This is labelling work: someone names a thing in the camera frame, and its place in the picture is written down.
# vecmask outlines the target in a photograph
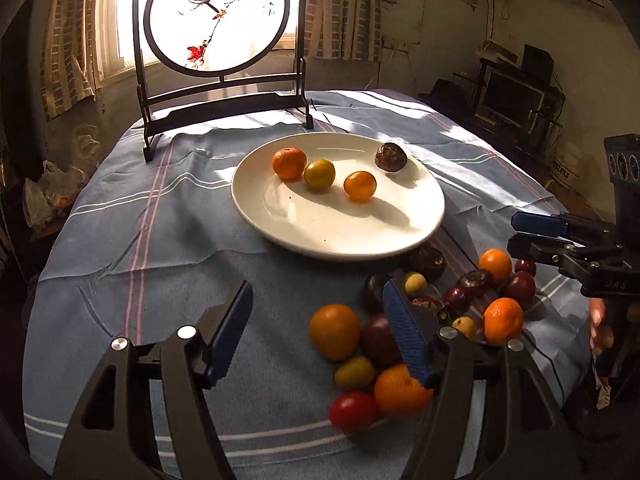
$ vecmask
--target tangerine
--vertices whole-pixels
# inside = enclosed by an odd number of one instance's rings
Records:
[[[373,387],[380,413],[386,418],[403,419],[420,415],[427,407],[433,390],[426,390],[409,375],[405,364],[384,370]]]
[[[271,167],[276,175],[282,179],[298,178],[305,171],[305,152],[298,148],[282,148],[273,155]]]
[[[500,249],[489,249],[480,256],[478,269],[489,271],[494,285],[500,285],[511,275],[511,258]]]
[[[376,192],[378,183],[369,171],[356,171],[344,179],[343,187],[354,202],[366,202]]]
[[[489,344],[502,344],[520,334],[523,322],[522,307],[516,300],[498,298],[484,311],[484,338]]]
[[[360,341],[360,320],[348,306],[325,305],[309,320],[309,337],[318,351],[331,361],[353,355]]]

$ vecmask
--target red leaf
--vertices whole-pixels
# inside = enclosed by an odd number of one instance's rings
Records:
[[[205,46],[188,46],[187,49],[190,51],[189,57],[187,61],[197,61],[204,57]]]

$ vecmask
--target human hand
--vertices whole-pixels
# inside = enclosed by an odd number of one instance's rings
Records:
[[[589,345],[595,355],[600,355],[604,350],[613,346],[613,330],[602,325],[606,312],[607,307],[600,298],[589,300],[589,317],[591,318]],[[640,323],[640,303],[633,303],[628,308],[626,318],[631,323]]]

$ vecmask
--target television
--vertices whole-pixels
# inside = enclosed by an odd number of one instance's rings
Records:
[[[482,93],[478,116],[491,121],[491,116],[530,132],[536,113],[542,108],[545,94],[507,75],[490,71]]]

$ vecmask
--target white plate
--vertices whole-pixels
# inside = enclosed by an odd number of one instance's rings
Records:
[[[402,253],[431,236],[444,215],[435,177],[408,157],[397,173],[374,163],[380,142],[351,134],[299,134],[273,140],[238,165],[231,194],[242,217],[269,240],[324,260],[372,260]],[[327,192],[311,192],[300,178],[283,182],[271,159],[281,148],[299,148],[308,162],[325,158],[335,166]],[[369,171],[378,188],[366,204],[350,201],[342,188],[354,171]]]

